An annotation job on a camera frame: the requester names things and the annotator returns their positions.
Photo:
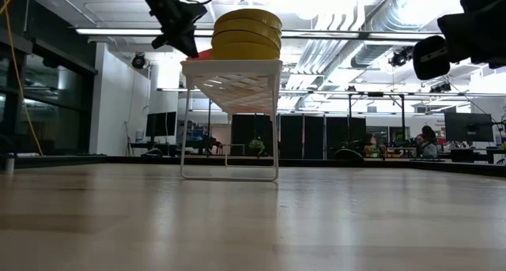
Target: stool leg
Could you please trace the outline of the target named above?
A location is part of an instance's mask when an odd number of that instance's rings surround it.
[[[186,148],[187,148],[187,130],[188,130],[188,110],[190,106],[190,89],[187,91],[187,106],[186,111],[184,112],[184,131],[183,131],[183,147],[181,148],[181,165],[180,165],[180,171],[179,174],[184,179],[187,179],[187,177],[184,174],[184,156],[186,154]]]
[[[276,92],[273,90],[273,98],[272,98],[272,112],[270,115],[270,120],[272,122],[272,149],[274,154],[274,178],[272,181],[276,181],[279,177],[279,156],[278,156],[278,125],[276,124]]]
[[[228,166],[228,153],[229,153],[230,150],[232,150],[232,146],[231,146],[231,142],[232,142],[232,124],[231,124],[231,119],[232,119],[232,116],[228,115],[228,140],[227,140],[228,151],[225,148],[225,166],[226,167]]]

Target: fluorescent light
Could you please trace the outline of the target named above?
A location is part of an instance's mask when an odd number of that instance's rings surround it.
[[[283,30],[282,38],[300,38],[300,39],[356,39],[360,33],[346,31],[304,31],[304,30]]]
[[[113,28],[77,28],[76,32],[91,36],[159,36],[159,29],[113,29]]]
[[[370,33],[369,39],[373,40],[423,40],[430,36],[441,36],[439,33],[397,33],[397,32],[385,32],[385,33]]]
[[[76,28],[76,32],[88,36],[140,36],[155,37],[162,34],[160,29],[149,28]],[[194,33],[197,38],[211,38],[213,29],[197,29]],[[330,30],[283,30],[284,39],[329,39],[329,40],[365,40],[390,41],[391,43],[405,44],[423,40],[440,33],[420,32],[359,32],[359,31],[330,31]]]
[[[315,94],[342,94],[342,95],[346,95],[346,94],[358,94],[358,92],[347,92],[347,91],[338,91],[338,92],[335,92],[335,91],[324,91],[324,90],[317,90],[317,91],[314,91],[313,93],[315,93]]]
[[[395,41],[395,40],[388,40],[388,41],[381,41],[381,40],[369,40],[364,41],[366,45],[380,45],[380,46],[414,46],[417,44],[416,41]]]
[[[280,90],[279,93],[305,94],[305,93],[309,93],[309,91],[308,90]]]
[[[189,112],[209,112],[209,109],[192,109],[189,110]],[[219,109],[211,109],[211,112],[223,112],[223,111]]]

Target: person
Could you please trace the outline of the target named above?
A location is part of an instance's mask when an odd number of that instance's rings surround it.
[[[417,136],[418,155],[424,158],[436,158],[437,147],[424,134]]]
[[[373,134],[367,134],[365,136],[365,142],[364,142],[364,151],[363,154],[365,156],[371,156],[376,148],[376,138]]]
[[[436,132],[434,132],[430,126],[423,126],[423,128],[421,128],[421,134],[424,136],[426,141],[429,141],[431,143],[437,142]]]

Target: computer monitor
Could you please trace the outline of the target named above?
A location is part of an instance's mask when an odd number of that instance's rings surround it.
[[[445,113],[447,141],[493,141],[490,114]]]
[[[176,134],[176,113],[165,112],[148,115],[145,135],[154,141],[156,136],[174,136]]]

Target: yellow disc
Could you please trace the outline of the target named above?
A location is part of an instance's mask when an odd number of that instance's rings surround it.
[[[281,32],[281,30],[276,29],[276,28],[273,28],[273,29],[278,34],[278,37],[281,38],[281,36],[283,35],[283,33]]]
[[[259,34],[240,30],[221,32],[215,35],[211,41],[211,45],[213,45],[213,47],[219,47],[227,43],[257,43],[270,47],[276,51],[281,50],[280,39],[273,42],[272,40],[269,40]]]
[[[220,25],[221,23],[232,19],[248,19],[258,21],[278,30],[281,30],[283,27],[281,20],[276,15],[261,9],[238,9],[229,13],[225,13],[220,18],[218,18],[216,22],[214,22],[214,27],[216,28],[216,26]]]
[[[213,47],[213,59],[279,59],[279,51],[257,43],[228,43]]]
[[[232,19],[223,22],[219,25],[214,25],[213,37],[217,36],[222,32],[231,32],[231,31],[250,32],[255,35],[263,36],[268,40],[270,40],[272,43],[274,43],[274,45],[276,45],[278,48],[281,48],[281,39],[279,38],[278,33],[274,29],[261,22],[248,19]]]

